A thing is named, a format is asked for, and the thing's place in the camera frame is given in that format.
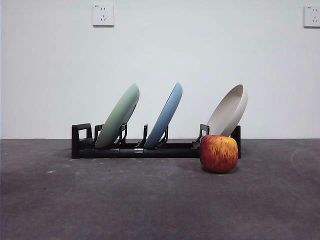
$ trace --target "concrete floor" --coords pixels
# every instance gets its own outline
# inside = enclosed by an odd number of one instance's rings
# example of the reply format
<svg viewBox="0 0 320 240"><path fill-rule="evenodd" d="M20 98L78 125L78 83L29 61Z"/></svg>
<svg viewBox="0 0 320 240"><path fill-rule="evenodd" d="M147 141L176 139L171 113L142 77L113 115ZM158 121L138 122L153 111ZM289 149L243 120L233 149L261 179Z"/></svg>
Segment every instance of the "concrete floor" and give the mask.
<svg viewBox="0 0 320 240"><path fill-rule="evenodd" d="M320 239L320 139L243 140L229 174L70 147L1 141L2 240Z"/></svg>

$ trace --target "apple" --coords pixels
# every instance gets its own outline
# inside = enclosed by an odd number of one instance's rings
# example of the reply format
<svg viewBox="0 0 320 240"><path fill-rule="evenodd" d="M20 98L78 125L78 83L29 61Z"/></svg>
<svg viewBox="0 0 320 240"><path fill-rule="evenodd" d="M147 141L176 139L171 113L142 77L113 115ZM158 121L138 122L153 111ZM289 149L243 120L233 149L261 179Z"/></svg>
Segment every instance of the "apple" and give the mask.
<svg viewBox="0 0 320 240"><path fill-rule="evenodd" d="M200 142L200 162L215 173L227 173L238 161L237 142L227 136L206 135Z"/></svg>

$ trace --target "white plate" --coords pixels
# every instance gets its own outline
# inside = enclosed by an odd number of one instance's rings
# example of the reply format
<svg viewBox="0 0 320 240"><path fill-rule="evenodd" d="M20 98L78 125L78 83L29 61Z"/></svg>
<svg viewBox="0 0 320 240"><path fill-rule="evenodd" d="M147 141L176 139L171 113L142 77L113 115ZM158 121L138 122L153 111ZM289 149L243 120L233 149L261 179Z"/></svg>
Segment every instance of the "white plate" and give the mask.
<svg viewBox="0 0 320 240"><path fill-rule="evenodd" d="M245 112L248 94L243 85L231 89L212 113L207 125L210 135L229 137Z"/></svg>

